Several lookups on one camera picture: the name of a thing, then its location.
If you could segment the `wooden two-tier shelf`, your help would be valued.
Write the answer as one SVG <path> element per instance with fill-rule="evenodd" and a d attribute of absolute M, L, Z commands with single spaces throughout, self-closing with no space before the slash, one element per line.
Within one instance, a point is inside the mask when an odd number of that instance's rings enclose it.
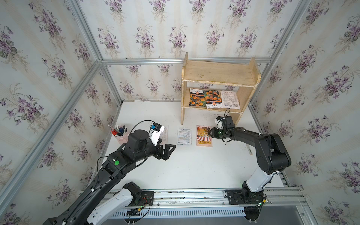
<path fill-rule="evenodd" d="M 260 81 L 261 72 L 255 57 L 251 57 L 245 64 L 228 62 L 212 62 L 208 60 L 190 59 L 185 53 L 181 70 L 181 124 L 184 123 L 185 110 L 194 108 L 208 110 L 206 107 L 190 104 L 190 88 L 188 83 L 207 85 L 232 86 L 236 92 L 239 109 L 232 109 L 230 115 L 237 124 L 253 97 Z"/>

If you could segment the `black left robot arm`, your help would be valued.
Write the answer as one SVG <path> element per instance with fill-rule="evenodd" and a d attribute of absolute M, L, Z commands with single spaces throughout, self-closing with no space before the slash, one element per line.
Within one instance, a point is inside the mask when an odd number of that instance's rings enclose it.
<path fill-rule="evenodd" d="M 48 218 L 45 225 L 100 225 L 119 208 L 128 206 L 141 189 L 130 182 L 104 204 L 107 193 L 137 167 L 137 162 L 149 157 L 168 160 L 176 149 L 175 144 L 152 141 L 145 130 L 136 130 L 128 136 L 117 151 L 109 154 L 98 174 L 75 202 L 57 217 Z"/>

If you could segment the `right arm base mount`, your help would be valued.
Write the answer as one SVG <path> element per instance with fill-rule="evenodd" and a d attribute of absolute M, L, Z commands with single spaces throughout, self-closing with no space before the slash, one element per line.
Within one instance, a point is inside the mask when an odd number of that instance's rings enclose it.
<path fill-rule="evenodd" d="M 225 198 L 230 205 L 257 205 L 262 206 L 266 203 L 266 194 L 263 190 L 252 192 L 247 182 L 243 182 L 241 189 L 228 189 L 224 192 Z"/>

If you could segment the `pink storefront seed bag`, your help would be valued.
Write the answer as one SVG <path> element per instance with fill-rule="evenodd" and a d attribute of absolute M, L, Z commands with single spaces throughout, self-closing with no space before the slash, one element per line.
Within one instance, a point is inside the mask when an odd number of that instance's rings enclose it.
<path fill-rule="evenodd" d="M 210 126 L 196 126 L 196 145 L 202 147 L 212 147 L 212 138 L 209 135 Z"/>

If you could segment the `white barcode seed bag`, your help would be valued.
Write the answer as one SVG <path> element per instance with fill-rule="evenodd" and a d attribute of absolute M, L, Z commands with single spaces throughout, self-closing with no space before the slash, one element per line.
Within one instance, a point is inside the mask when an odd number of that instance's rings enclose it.
<path fill-rule="evenodd" d="M 168 139 L 168 125 L 163 125 L 164 127 L 164 131 L 160 134 L 160 137 L 162 139 L 161 144 L 165 145 L 167 143 L 167 139 Z"/>

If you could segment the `pink pen cup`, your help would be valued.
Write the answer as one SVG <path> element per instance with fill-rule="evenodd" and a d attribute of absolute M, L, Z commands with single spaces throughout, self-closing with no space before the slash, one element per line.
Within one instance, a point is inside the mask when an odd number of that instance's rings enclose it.
<path fill-rule="evenodd" d="M 123 125 L 122 127 L 119 127 L 118 125 L 116 125 L 115 127 L 108 125 L 108 127 L 111 129 L 111 134 L 115 137 L 119 144 L 128 142 L 129 132 L 125 125 Z"/>

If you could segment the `small white seed bag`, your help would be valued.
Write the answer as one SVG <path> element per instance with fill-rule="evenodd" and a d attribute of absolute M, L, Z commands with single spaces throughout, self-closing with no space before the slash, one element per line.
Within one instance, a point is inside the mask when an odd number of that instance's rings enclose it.
<path fill-rule="evenodd" d="M 177 133 L 178 145 L 191 145 L 192 144 L 192 128 L 179 127 Z"/>

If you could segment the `dark marigold seed bag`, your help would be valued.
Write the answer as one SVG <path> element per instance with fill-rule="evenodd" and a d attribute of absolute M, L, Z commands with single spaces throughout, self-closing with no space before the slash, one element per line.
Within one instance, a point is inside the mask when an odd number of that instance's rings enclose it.
<path fill-rule="evenodd" d="M 190 89 L 189 106 L 206 108 L 204 91 L 200 89 Z"/>

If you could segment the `orange marigold seed bag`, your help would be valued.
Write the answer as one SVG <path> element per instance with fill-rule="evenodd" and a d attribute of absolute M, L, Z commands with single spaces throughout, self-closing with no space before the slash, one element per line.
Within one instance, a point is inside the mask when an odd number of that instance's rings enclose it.
<path fill-rule="evenodd" d="M 205 90 L 204 99 L 207 109 L 220 109 L 223 107 L 221 93 L 218 90 Z"/>

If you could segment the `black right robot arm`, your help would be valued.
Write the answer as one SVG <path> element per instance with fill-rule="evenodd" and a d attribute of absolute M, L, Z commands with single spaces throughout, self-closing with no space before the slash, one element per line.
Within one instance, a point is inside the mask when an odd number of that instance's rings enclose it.
<path fill-rule="evenodd" d="M 251 177 L 243 182 L 240 190 L 228 190 L 225 196 L 232 205 L 263 205 L 266 202 L 264 186 L 274 175 L 290 167 L 292 160 L 278 134 L 261 134 L 236 127 L 231 116 L 218 116 L 216 127 L 211 128 L 211 138 L 224 141 L 238 141 L 255 148 L 257 168 Z"/>

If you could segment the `white printed seed bag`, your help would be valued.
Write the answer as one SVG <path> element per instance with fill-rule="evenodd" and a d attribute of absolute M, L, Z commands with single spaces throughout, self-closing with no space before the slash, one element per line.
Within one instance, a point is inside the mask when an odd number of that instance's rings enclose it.
<path fill-rule="evenodd" d="M 240 110 L 239 100 L 234 91 L 221 91 L 222 108 L 230 108 Z"/>

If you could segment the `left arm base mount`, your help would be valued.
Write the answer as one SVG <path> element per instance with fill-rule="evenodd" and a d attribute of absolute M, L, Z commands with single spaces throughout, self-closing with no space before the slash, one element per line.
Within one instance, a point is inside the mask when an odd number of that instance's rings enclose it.
<path fill-rule="evenodd" d="M 124 189 L 130 192 L 131 195 L 131 202 L 128 207 L 139 207 L 150 205 L 153 206 L 154 202 L 154 191 L 149 191 L 145 189 L 141 189 L 137 184 L 134 182 L 129 182 L 123 186 Z"/>

